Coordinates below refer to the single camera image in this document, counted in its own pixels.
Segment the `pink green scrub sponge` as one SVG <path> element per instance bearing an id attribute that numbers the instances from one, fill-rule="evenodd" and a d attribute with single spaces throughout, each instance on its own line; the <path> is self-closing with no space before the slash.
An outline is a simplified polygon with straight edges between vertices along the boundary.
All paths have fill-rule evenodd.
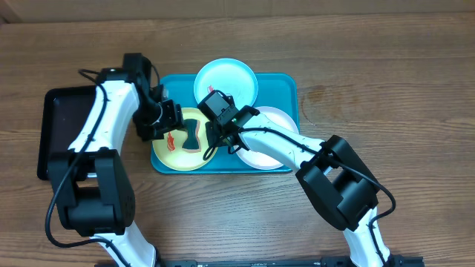
<path id="1" fill-rule="evenodd" d="M 187 137 L 182 145 L 182 149 L 189 153 L 200 152 L 201 151 L 200 140 L 199 140 L 200 121 L 196 119 L 185 119 L 183 123 L 184 123 L 183 131 L 187 133 Z"/>

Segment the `light blue plate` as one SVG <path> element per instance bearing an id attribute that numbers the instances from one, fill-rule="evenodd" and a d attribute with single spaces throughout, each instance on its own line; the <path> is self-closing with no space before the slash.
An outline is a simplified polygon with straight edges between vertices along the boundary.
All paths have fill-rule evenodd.
<path id="1" fill-rule="evenodd" d="M 245 63 L 230 58 L 215 59 L 198 72 L 194 81 L 194 97 L 201 102 L 213 90 L 232 96 L 237 109 L 253 106 L 258 96 L 255 73 Z"/>

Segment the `yellow plate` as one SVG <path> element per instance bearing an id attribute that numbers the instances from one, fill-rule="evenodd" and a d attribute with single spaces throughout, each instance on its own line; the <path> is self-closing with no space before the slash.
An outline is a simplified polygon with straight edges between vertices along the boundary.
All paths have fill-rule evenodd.
<path id="1" fill-rule="evenodd" d="M 182 145 L 186 140 L 187 133 L 184 128 L 173 130 L 165 134 L 164 139 L 157 139 L 152 142 L 152 151 L 158 160 L 164 166 L 175 171 L 194 171 L 203 167 L 211 161 L 217 150 L 209 152 L 209 158 L 203 159 L 205 152 L 209 148 L 207 138 L 206 123 L 209 120 L 197 108 L 183 108 L 183 119 L 196 119 L 200 121 L 199 140 L 201 151 L 197 153 L 189 153 L 182 149 Z"/>

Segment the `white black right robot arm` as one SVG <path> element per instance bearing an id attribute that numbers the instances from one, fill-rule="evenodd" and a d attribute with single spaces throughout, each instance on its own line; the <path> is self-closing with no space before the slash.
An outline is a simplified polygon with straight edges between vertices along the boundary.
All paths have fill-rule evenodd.
<path id="1" fill-rule="evenodd" d="M 295 172 L 312 207 L 342 231 L 354 266 L 390 264 L 391 253 L 378 225 L 389 213 L 378 211 L 377 195 L 387 189 L 345 139 L 331 136 L 324 141 L 294 133 L 249 106 L 200 110 L 217 132 L 216 145 L 265 154 Z"/>

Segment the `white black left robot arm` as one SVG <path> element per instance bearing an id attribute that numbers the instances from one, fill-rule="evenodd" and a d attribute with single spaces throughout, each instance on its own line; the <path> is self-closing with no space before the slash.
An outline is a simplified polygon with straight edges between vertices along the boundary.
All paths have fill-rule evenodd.
<path id="1" fill-rule="evenodd" d="M 116 266 L 162 266 L 134 221 L 134 189 L 120 153 L 130 122 L 143 141 L 163 139 L 183 126 L 181 107 L 162 85 L 151 86 L 157 69 L 141 53 L 125 54 L 120 68 L 78 72 L 94 83 L 95 99 L 75 140 L 48 160 L 46 237 L 60 248 L 99 243 Z"/>

